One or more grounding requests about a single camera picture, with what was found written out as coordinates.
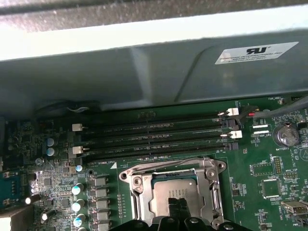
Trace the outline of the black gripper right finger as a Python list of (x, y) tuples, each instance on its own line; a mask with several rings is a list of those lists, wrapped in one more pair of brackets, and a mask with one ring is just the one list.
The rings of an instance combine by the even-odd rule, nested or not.
[(180, 199), (180, 231), (240, 231), (241, 226), (227, 221), (212, 225), (207, 220), (193, 217), (185, 199)]

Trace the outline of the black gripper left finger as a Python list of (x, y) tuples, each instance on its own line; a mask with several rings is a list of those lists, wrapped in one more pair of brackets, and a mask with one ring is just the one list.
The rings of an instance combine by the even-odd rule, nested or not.
[(179, 231), (180, 230), (180, 201), (179, 199), (168, 199), (168, 216), (157, 217), (158, 224), (149, 226), (142, 220), (131, 220), (123, 223), (111, 231)]

